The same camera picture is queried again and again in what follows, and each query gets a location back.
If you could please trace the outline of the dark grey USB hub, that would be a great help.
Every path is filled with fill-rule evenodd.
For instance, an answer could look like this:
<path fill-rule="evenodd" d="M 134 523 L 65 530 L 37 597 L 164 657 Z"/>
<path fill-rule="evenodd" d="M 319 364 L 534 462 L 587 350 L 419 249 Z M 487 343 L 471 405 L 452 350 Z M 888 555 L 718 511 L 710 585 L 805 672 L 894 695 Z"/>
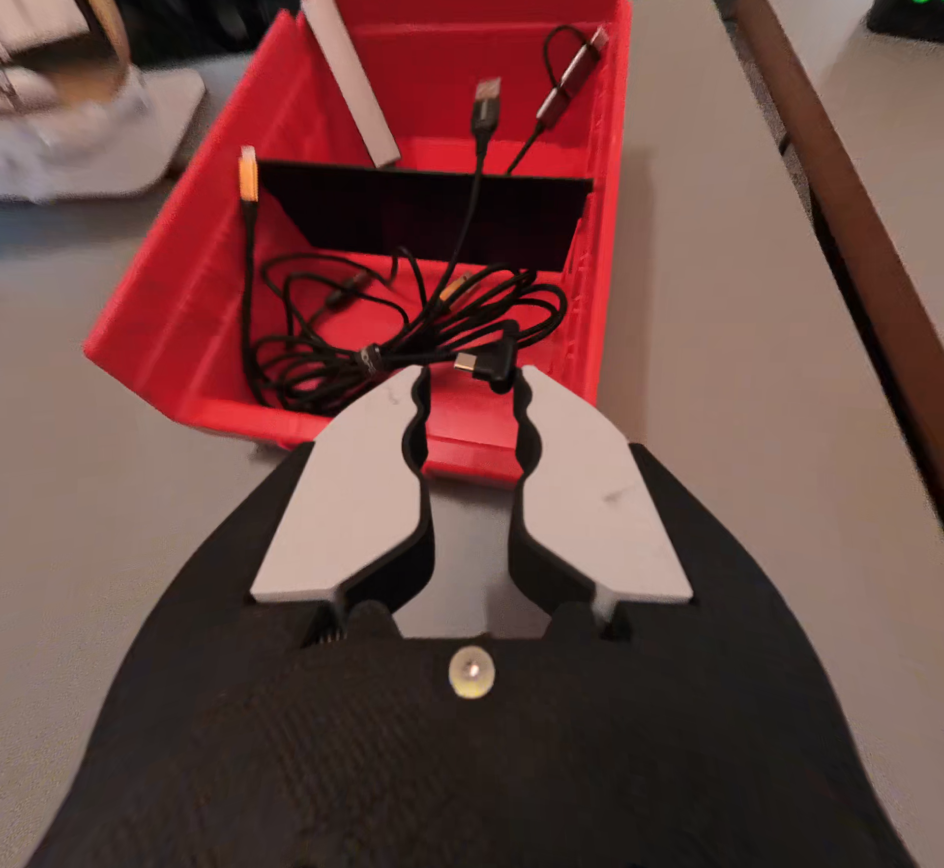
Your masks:
<path fill-rule="evenodd" d="M 301 11 L 376 168 L 401 158 L 395 137 L 365 73 L 335 0 L 300 0 Z"/>

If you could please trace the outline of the black bin divider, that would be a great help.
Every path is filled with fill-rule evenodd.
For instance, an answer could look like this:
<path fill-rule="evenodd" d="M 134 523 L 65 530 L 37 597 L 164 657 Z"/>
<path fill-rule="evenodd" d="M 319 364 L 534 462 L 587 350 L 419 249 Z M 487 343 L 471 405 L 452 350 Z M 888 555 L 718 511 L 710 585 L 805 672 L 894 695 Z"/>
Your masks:
<path fill-rule="evenodd" d="M 264 159 L 261 185 L 313 248 L 445 262 L 473 175 Z M 460 263 L 561 272 L 590 179 L 484 177 Z"/>

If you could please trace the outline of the red storage bin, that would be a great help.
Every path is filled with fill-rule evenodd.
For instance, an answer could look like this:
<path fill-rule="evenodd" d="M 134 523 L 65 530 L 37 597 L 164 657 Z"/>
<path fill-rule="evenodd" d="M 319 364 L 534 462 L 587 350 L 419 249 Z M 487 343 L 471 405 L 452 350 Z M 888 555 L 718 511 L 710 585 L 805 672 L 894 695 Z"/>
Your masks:
<path fill-rule="evenodd" d="M 631 0 L 335 0 L 401 158 L 386 169 L 468 173 L 475 88 L 501 79 L 485 176 L 590 179 L 561 272 L 561 327 L 534 364 L 595 403 L 618 207 Z M 85 344 L 170 419 L 293 448 L 328 419 L 263 407 L 242 376 L 244 226 L 238 158 L 375 168 L 305 17 L 281 12 L 149 231 Z M 313 248 L 261 189 L 256 262 Z"/>

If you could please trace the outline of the grey desk with brown edge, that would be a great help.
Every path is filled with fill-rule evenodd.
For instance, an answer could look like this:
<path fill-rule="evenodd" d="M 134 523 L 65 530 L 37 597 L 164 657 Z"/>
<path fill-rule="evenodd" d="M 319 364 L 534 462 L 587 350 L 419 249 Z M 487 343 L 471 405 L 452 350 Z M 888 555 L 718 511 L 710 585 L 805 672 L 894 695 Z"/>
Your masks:
<path fill-rule="evenodd" d="M 870 31 L 872 1 L 738 0 L 737 21 L 941 509 L 942 45 Z"/>

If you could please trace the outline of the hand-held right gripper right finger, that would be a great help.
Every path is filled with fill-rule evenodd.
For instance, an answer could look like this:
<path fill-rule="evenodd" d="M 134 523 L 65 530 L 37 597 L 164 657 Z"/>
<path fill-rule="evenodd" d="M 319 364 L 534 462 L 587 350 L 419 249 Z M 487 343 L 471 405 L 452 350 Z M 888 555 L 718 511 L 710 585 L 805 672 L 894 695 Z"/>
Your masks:
<path fill-rule="evenodd" d="M 598 622 L 621 603 L 684 606 L 692 585 L 631 445 L 589 402 L 536 366 L 513 386 L 509 574 L 547 616 L 570 603 Z"/>

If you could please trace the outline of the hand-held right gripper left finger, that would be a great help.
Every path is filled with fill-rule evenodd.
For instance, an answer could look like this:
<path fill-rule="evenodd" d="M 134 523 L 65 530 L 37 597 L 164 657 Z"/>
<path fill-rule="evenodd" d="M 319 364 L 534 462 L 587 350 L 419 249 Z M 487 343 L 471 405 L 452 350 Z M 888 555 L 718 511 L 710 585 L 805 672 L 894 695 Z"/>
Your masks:
<path fill-rule="evenodd" d="M 255 602 L 326 602 L 346 614 L 377 601 L 394 612 L 425 588 L 430 409 L 429 369 L 408 366 L 324 428 L 250 587 Z"/>

